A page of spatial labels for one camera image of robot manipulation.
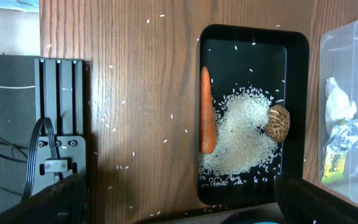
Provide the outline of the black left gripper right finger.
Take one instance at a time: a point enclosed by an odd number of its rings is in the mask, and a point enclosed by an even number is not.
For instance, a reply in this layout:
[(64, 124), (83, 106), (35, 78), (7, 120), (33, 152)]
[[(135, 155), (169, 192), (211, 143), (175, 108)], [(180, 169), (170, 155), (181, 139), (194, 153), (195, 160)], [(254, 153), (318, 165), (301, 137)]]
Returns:
[(301, 177), (281, 174), (275, 198), (287, 223), (358, 223), (358, 208)]

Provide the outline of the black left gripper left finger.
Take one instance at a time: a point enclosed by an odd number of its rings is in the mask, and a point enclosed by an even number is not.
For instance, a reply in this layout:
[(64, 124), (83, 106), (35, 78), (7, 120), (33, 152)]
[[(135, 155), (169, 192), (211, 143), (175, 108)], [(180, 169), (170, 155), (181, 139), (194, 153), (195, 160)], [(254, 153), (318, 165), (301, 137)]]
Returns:
[(0, 213), (0, 223), (87, 223), (88, 189), (73, 174)]

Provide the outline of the pile of rice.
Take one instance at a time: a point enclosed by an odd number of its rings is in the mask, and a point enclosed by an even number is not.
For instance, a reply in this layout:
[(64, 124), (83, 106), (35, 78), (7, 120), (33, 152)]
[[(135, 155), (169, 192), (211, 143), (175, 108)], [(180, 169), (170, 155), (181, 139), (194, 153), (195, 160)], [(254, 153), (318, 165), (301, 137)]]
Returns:
[(280, 173), (282, 145), (268, 137), (268, 111), (274, 96), (261, 88), (240, 87), (213, 101), (216, 146), (200, 154), (201, 186), (258, 184)]

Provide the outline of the aluminium foil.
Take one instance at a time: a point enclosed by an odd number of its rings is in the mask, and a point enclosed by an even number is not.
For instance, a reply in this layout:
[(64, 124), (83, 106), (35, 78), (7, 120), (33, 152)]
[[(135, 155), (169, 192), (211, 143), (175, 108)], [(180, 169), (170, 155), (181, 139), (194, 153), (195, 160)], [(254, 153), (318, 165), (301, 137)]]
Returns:
[(341, 119), (333, 122), (325, 148), (344, 151), (358, 146), (358, 119)]

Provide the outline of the brown dried mushroom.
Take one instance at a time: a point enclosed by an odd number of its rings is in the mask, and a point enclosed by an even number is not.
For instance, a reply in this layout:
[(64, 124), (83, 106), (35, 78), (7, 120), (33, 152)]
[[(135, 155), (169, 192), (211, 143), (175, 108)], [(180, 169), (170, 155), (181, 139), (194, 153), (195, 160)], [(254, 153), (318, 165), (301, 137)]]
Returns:
[(282, 105), (274, 105), (268, 111), (265, 134), (276, 142), (282, 142), (290, 129), (290, 113)]

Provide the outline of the white napkin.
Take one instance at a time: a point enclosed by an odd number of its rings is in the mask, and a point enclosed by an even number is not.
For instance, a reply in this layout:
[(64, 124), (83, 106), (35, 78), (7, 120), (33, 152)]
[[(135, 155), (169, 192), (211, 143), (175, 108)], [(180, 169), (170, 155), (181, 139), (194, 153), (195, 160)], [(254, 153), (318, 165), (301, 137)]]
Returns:
[(326, 124), (340, 119), (352, 119), (357, 112), (356, 103), (349, 101), (348, 95), (339, 87), (334, 77), (326, 80), (326, 97)]

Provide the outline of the orange carrot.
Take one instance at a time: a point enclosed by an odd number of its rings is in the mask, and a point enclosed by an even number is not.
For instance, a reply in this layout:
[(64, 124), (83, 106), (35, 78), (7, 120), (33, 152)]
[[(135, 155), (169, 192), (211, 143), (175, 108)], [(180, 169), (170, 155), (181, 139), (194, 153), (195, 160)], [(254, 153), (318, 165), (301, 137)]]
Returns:
[(200, 153), (211, 154), (216, 145), (216, 130), (211, 94), (211, 79), (206, 67), (200, 80)]

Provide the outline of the yellow green snack wrapper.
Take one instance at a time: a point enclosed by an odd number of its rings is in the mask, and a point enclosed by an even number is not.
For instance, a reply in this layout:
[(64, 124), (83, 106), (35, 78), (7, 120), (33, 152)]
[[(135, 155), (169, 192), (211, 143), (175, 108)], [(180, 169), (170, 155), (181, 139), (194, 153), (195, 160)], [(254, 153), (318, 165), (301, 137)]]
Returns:
[(345, 179), (345, 165), (348, 148), (341, 145), (324, 146), (323, 173), (321, 182), (324, 185), (333, 184)]

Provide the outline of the black waste tray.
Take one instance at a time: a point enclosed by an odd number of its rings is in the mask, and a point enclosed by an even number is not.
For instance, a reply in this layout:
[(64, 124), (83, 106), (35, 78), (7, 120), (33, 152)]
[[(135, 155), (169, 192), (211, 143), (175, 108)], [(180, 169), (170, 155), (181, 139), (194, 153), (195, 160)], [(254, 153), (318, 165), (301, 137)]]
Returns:
[(213, 24), (202, 31), (197, 48), (198, 68), (207, 67), (213, 80), (215, 106), (235, 91), (254, 87), (290, 112), (288, 136), (272, 162), (240, 174), (243, 184), (228, 176), (222, 177), (225, 186), (213, 184), (212, 174), (200, 178), (198, 198), (207, 205), (240, 207), (274, 202), (274, 178), (303, 173), (308, 40), (299, 32)]

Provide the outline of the clear plastic bin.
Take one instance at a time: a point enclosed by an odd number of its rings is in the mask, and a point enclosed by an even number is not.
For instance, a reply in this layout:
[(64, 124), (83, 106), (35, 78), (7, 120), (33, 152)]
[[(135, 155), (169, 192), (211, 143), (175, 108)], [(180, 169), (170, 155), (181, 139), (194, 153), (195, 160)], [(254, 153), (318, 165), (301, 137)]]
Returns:
[[(333, 123), (326, 124), (326, 80), (334, 77), (339, 87), (346, 92), (349, 101), (354, 101), (358, 119), (358, 20), (330, 30), (321, 38), (319, 63), (319, 128), (318, 128), (318, 178), (323, 173), (324, 145), (329, 139)], [(358, 146), (348, 149), (345, 179), (327, 188), (358, 204)]]

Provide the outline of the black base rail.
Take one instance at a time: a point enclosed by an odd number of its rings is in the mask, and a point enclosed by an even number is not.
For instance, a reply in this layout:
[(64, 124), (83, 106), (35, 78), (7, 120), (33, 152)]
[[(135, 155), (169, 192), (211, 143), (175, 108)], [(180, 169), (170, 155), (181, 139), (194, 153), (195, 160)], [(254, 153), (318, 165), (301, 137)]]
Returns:
[(35, 118), (27, 170), (33, 196), (72, 175), (86, 175), (85, 63), (36, 58)]

